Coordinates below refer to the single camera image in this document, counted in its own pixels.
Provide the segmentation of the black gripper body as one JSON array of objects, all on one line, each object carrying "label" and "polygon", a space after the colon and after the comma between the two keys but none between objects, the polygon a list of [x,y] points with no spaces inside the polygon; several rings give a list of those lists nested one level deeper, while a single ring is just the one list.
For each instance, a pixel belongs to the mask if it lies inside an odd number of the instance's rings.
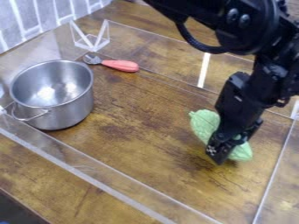
[{"label": "black gripper body", "polygon": [[214,105],[220,122],[213,133],[220,143],[234,139],[236,136],[249,139],[262,123],[262,109],[245,90],[248,78],[246,73],[233,73],[220,91]]}]

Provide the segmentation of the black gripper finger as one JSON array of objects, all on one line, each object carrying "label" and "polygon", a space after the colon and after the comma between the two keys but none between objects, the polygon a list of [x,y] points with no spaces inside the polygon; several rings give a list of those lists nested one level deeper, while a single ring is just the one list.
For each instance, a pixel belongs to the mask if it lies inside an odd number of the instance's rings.
[{"label": "black gripper finger", "polygon": [[230,138],[226,141],[220,141],[216,135],[212,135],[205,147],[205,154],[209,156],[212,161],[221,165],[229,158],[229,154],[245,142],[246,138],[241,135]]}]

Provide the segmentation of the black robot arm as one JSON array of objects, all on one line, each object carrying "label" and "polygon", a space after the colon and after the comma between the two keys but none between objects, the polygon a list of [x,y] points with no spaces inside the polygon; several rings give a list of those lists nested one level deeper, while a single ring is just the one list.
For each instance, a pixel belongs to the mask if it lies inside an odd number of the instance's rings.
[{"label": "black robot arm", "polygon": [[254,135],[265,109],[299,95],[299,21],[285,0],[144,0],[197,50],[254,57],[252,73],[233,73],[218,94],[218,127],[205,153],[222,164]]}]

